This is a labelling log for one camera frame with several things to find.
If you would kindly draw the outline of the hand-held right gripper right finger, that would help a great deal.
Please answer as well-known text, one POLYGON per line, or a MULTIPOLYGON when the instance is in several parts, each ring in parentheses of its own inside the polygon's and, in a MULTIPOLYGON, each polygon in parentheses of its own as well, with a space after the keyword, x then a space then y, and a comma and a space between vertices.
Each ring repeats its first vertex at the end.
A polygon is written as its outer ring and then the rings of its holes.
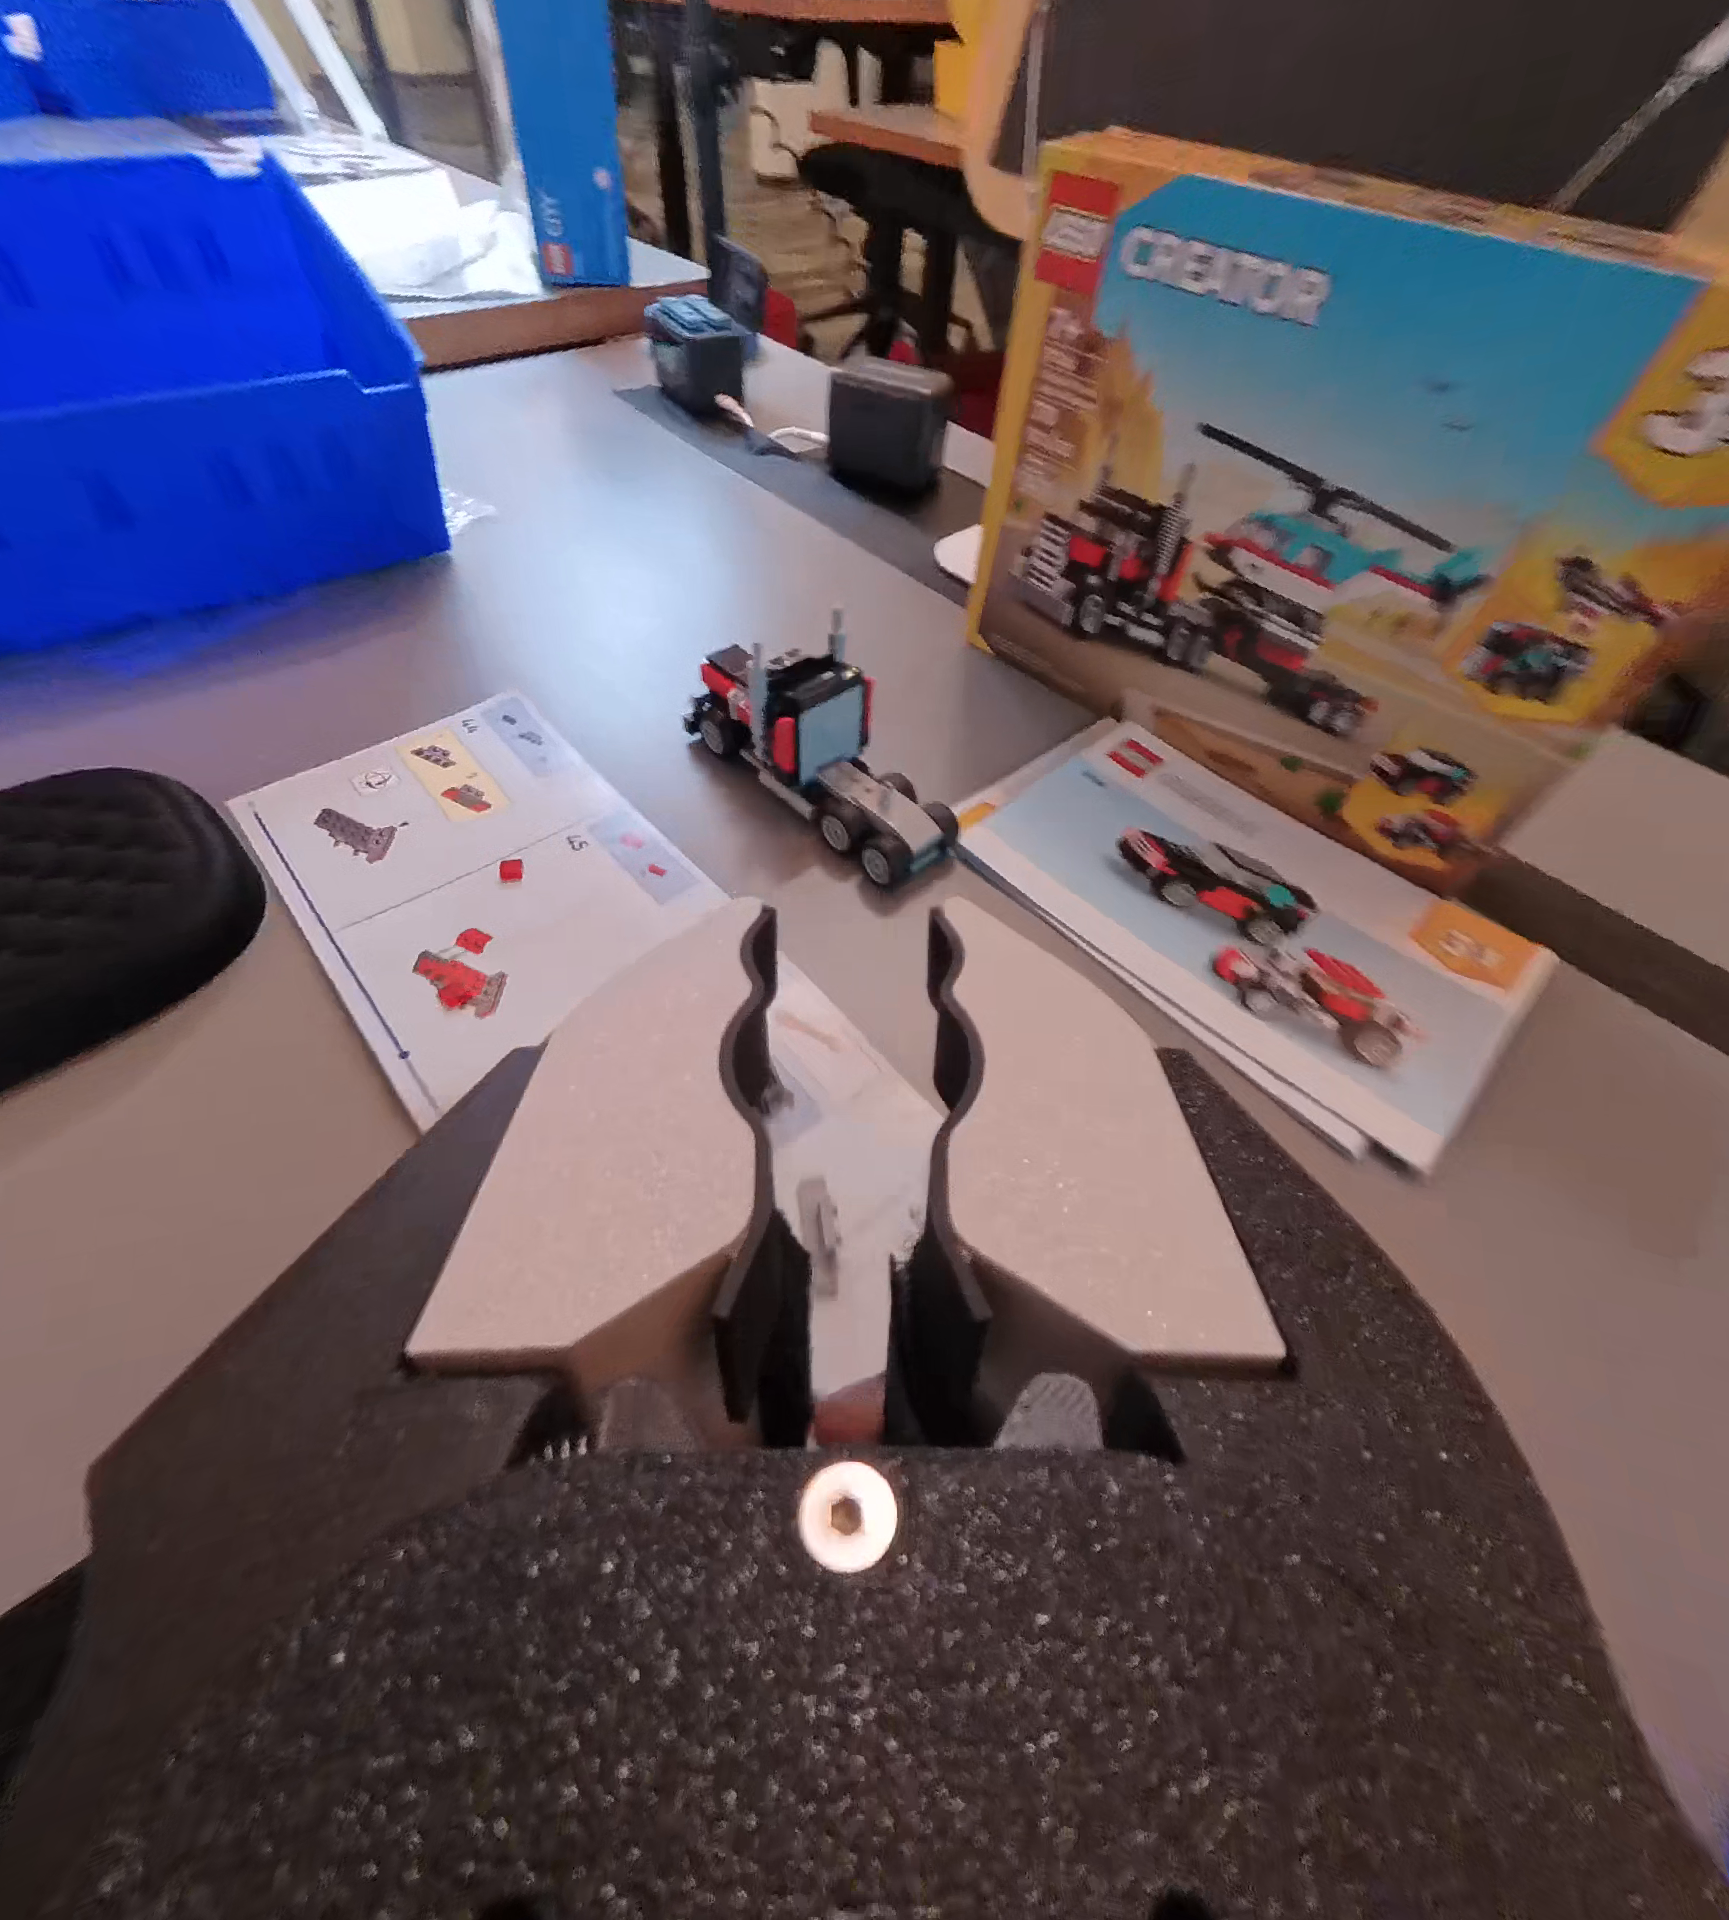
POLYGON ((1169 1381, 1290 1350, 1157 1049, 986 911, 932 911, 943 1122, 893 1267, 889 1443, 1180 1449, 1169 1381))

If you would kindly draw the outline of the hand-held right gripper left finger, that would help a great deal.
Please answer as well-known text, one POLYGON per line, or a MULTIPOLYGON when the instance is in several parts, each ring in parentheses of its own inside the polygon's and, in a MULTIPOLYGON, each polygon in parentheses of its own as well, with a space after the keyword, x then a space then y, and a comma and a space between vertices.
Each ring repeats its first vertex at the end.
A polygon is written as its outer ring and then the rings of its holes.
POLYGON ((415 1322, 422 1376, 664 1389, 704 1439, 806 1441, 806 1252, 763 1102, 772 911, 713 911, 541 1046, 415 1322))

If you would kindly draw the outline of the red black lego vehicle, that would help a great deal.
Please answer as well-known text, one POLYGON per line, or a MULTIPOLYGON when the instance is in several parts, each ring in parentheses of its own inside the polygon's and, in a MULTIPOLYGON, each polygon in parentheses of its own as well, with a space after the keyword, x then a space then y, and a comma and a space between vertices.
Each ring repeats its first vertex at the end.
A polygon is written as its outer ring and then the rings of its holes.
POLYGON ((728 645, 700 661, 684 733, 711 757, 746 767, 826 850, 895 894, 952 854, 960 823, 951 807, 922 801, 904 775, 868 767, 875 697, 835 609, 819 650, 728 645))

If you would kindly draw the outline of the large blue plastic bin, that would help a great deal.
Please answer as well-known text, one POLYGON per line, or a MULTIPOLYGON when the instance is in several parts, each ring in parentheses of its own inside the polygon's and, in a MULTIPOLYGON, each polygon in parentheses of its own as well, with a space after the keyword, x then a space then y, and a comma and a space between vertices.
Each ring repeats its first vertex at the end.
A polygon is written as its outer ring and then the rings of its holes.
POLYGON ((0 162, 0 658, 448 547, 421 352, 274 158, 0 162))

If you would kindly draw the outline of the closed lego instruction booklet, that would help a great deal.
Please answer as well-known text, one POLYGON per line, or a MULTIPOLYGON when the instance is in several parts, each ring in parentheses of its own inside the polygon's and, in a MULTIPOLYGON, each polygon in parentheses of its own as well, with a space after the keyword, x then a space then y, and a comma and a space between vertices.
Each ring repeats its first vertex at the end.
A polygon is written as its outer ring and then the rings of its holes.
POLYGON ((1362 1159, 1431 1173, 1557 971, 1549 948, 1130 722, 960 808, 966 864, 1362 1159))

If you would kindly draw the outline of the open lego instruction booklet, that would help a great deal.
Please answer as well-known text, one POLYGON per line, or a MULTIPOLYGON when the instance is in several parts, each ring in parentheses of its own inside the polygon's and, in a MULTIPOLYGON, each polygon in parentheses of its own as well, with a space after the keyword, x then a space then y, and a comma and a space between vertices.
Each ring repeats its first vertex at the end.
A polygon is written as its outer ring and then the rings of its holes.
MULTIPOLYGON (((517 693, 231 808, 421 1135, 727 899, 517 693)), ((768 1029, 783 1211, 801 1235, 821 1175, 842 1222, 838 1292, 811 1300, 826 1395, 885 1367, 938 1117, 785 954, 768 1029)))

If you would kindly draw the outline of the lego set box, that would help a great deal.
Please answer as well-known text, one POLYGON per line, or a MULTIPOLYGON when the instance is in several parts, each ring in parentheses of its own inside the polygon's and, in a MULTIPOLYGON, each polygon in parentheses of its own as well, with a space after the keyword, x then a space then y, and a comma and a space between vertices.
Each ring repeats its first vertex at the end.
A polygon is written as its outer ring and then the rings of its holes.
POLYGON ((972 640, 1432 894, 1729 611, 1729 250, 1052 140, 972 640))

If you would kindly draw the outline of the black box device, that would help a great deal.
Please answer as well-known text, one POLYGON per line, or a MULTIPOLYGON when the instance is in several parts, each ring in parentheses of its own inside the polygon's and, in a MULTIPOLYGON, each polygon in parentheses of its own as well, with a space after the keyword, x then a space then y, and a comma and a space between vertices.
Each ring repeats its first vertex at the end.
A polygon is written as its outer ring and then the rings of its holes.
POLYGON ((853 357, 829 376, 831 476, 878 498, 928 497, 943 471, 956 384, 948 373, 882 357, 853 357))

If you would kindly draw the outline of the black battery charger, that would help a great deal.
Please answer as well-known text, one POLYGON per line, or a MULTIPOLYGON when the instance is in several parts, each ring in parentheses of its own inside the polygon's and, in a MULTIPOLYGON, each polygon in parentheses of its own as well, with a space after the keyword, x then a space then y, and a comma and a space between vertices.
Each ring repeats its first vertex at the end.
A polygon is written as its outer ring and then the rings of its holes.
POLYGON ((757 334, 704 295, 652 301, 643 336, 660 393, 696 420, 720 420, 725 403, 743 405, 744 369, 757 334))

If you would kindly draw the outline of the white plastic bags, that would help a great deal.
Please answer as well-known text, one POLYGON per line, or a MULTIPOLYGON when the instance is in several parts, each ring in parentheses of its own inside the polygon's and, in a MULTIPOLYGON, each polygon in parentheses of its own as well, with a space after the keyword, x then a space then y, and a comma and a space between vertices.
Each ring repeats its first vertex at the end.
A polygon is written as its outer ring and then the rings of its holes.
POLYGON ((271 155, 305 193, 370 284, 394 305, 513 297, 496 186, 388 143, 331 134, 273 138, 271 155))

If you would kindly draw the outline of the tall blue carton box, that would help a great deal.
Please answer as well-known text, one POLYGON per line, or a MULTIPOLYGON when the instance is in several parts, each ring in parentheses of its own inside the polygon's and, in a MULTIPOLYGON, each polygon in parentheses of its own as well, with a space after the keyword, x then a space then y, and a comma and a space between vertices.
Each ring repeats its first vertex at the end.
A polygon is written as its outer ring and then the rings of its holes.
POLYGON ((525 212, 548 286, 625 288, 629 201, 607 2, 494 2, 525 212))

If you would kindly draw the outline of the wooden office desk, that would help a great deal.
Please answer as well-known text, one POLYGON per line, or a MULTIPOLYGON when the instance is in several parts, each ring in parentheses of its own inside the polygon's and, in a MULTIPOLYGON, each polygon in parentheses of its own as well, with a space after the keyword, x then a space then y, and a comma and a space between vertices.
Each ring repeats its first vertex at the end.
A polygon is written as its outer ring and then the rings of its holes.
POLYGON ((806 131, 819 140, 845 143, 948 173, 956 173, 964 158, 964 132, 958 123, 925 104, 812 108, 806 131))

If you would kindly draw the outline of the small blue plastic bin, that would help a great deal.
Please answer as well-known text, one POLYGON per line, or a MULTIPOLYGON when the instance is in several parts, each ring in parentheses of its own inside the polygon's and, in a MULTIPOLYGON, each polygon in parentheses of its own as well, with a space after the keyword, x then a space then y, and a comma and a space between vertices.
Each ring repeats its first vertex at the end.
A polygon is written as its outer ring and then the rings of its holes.
POLYGON ((225 2, 0 2, 0 125, 274 112, 269 66, 225 2))

